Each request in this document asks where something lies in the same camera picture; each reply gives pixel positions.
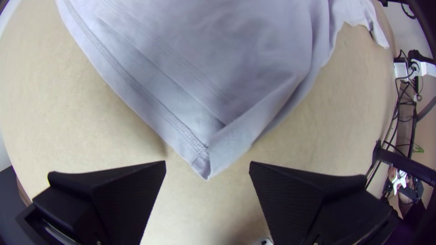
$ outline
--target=white object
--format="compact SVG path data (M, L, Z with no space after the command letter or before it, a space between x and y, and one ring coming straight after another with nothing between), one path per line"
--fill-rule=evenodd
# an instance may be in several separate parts
M422 62L417 59L411 60L411 67L414 68L413 76L423 77L425 75L430 75L436 77L436 65L428 62Z
M109 86L204 179L307 95L345 22L388 47L370 0L58 0Z
M394 62L395 78L407 78L409 76L409 72L412 73L413 70L409 71L406 62Z
M392 180L392 186L394 189L394 195L397 193L398 185L401 185L403 188L406 187L406 177L407 173L403 170L398 170L394 179Z

